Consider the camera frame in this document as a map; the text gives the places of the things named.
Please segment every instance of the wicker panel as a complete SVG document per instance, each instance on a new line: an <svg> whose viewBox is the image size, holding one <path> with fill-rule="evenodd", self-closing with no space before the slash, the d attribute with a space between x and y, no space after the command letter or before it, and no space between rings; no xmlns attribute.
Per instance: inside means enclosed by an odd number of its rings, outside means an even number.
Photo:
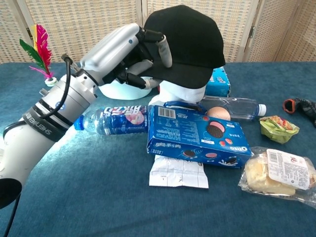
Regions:
<svg viewBox="0 0 316 237"><path fill-rule="evenodd" d="M316 3L305 0L286 36L278 61L316 61Z"/></svg>
<svg viewBox="0 0 316 237"><path fill-rule="evenodd" d="M117 27L137 22L135 0L26 0L37 24L49 34L52 61L67 53L79 61Z"/></svg>
<svg viewBox="0 0 316 237"><path fill-rule="evenodd" d="M251 2L252 0L147 0L147 11L149 16L154 11L184 4L213 18L223 36L225 59L227 62L234 62Z"/></svg>
<svg viewBox="0 0 316 237"><path fill-rule="evenodd" d="M297 0L265 1L250 48L249 62L275 60L296 3Z"/></svg>
<svg viewBox="0 0 316 237"><path fill-rule="evenodd" d="M19 44L24 37L8 1L0 0L0 63L27 62L30 59Z"/></svg>

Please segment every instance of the robotic arm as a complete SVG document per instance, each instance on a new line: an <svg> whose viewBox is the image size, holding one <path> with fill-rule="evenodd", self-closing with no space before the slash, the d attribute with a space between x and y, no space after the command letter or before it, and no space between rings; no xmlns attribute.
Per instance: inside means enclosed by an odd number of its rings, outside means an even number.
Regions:
<svg viewBox="0 0 316 237"><path fill-rule="evenodd" d="M81 68L73 66L74 74L70 72L71 59L63 56L67 74L49 91L43 89L43 97L18 122L4 130L0 209L17 199L32 169L97 98L98 86L116 79L145 89L161 82L137 76L154 63L145 42L156 43L163 64L172 66L166 37L137 24L126 25L106 35L81 59Z"/></svg>

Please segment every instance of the table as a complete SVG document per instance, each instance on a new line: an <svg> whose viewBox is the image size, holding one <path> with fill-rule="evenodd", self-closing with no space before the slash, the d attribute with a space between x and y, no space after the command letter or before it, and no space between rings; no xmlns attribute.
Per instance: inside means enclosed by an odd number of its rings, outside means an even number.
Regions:
<svg viewBox="0 0 316 237"><path fill-rule="evenodd" d="M20 119L40 99L41 74L27 63L0 65L0 130ZM53 64L55 76L64 64ZM250 146L308 156L316 165L316 129L300 113L288 115L285 99L316 101L316 62L227 63L233 97L256 99L267 115L279 115L300 127L281 145L260 134L258 121L242 122ZM108 99L99 92L89 109L146 105ZM146 152L146 134L92 136L73 127L32 171L21 195L10 236L315 236L316 209L298 201L241 191L241 169L205 165L209 189L149 187L154 156ZM0 210L4 233L13 205Z"/></svg>

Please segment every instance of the oreo box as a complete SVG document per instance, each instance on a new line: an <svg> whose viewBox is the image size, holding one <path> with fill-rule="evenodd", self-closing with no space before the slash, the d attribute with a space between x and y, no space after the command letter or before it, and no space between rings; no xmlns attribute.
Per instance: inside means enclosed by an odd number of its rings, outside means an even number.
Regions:
<svg viewBox="0 0 316 237"><path fill-rule="evenodd" d="M251 157L238 122L162 106L149 109L147 152L232 168L241 168Z"/></svg>
<svg viewBox="0 0 316 237"><path fill-rule="evenodd" d="M214 69L206 85L205 95L229 97L230 92L231 84L224 67Z"/></svg>

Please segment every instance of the red feather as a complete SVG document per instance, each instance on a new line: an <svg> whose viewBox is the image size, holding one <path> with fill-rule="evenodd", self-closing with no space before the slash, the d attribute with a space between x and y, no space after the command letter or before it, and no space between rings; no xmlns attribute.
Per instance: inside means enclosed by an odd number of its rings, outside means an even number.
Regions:
<svg viewBox="0 0 316 237"><path fill-rule="evenodd" d="M48 69L48 66L50 65L51 51L48 50L47 48L48 34L47 34L47 31L44 29L44 27L41 25L36 25L36 31L37 31L37 42L36 42L37 50L44 63L45 70L47 74L49 75L50 71Z"/></svg>

